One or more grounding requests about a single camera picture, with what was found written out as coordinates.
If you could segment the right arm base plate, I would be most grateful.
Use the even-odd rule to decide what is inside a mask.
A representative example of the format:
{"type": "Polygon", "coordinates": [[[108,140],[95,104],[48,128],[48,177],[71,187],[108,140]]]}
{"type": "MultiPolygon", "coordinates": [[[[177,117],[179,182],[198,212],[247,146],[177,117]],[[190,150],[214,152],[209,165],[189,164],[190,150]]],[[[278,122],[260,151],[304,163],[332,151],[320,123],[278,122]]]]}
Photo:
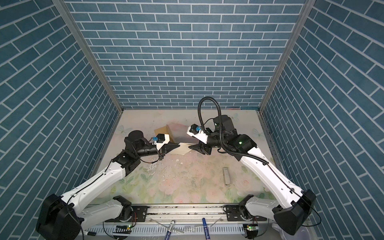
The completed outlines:
{"type": "Polygon", "coordinates": [[[266,221],[267,218],[261,216],[253,216],[244,206],[240,205],[224,205],[223,211],[227,216],[227,221],[229,222],[239,222],[239,221],[266,221]]]}

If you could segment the cream letter paper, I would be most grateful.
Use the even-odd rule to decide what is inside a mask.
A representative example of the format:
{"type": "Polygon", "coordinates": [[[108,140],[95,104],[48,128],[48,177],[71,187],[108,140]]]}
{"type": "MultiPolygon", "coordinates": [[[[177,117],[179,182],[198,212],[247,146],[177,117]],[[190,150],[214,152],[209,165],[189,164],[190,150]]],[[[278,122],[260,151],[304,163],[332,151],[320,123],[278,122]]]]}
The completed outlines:
{"type": "Polygon", "coordinates": [[[172,150],[171,154],[173,155],[185,155],[188,152],[190,152],[192,149],[190,149],[190,146],[193,146],[194,144],[190,143],[179,143],[179,147],[172,150]]]}

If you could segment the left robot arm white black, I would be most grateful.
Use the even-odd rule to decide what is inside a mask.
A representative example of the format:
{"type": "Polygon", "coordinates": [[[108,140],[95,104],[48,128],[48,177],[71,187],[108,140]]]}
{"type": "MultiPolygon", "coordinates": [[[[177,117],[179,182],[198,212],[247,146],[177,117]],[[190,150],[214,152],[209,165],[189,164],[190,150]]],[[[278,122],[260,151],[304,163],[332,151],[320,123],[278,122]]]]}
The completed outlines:
{"type": "Polygon", "coordinates": [[[107,220],[134,222],[132,203],[122,196],[91,208],[88,205],[103,191],[132,173],[143,157],[158,156],[162,160],[180,145],[171,142],[168,134],[158,134],[148,141],[139,130],[130,132],[124,142],[125,148],[106,168],[72,190],[62,195],[52,194],[43,201],[36,231],[44,239],[74,240],[84,230],[107,220]]]}

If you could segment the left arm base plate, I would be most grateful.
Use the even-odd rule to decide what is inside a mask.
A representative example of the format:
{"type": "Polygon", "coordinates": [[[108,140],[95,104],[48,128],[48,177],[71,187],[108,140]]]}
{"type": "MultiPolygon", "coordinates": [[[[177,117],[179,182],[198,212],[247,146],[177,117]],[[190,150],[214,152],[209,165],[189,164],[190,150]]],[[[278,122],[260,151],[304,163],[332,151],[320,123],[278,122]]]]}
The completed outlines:
{"type": "Polygon", "coordinates": [[[119,216],[120,222],[145,222],[148,212],[148,206],[130,206],[123,207],[119,216]]]}

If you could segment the brown kraft envelope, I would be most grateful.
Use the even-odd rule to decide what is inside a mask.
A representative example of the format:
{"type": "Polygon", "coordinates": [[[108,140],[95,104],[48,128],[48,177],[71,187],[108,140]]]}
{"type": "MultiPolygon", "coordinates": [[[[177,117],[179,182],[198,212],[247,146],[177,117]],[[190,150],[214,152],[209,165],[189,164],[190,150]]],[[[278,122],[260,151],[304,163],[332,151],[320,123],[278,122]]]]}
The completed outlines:
{"type": "Polygon", "coordinates": [[[154,132],[155,132],[155,135],[158,135],[158,134],[168,134],[169,137],[170,137],[170,142],[176,143],[176,141],[175,141],[175,139],[173,137],[171,128],[168,125],[165,125],[164,127],[161,127],[161,128],[158,128],[158,129],[155,129],[154,132]]]}

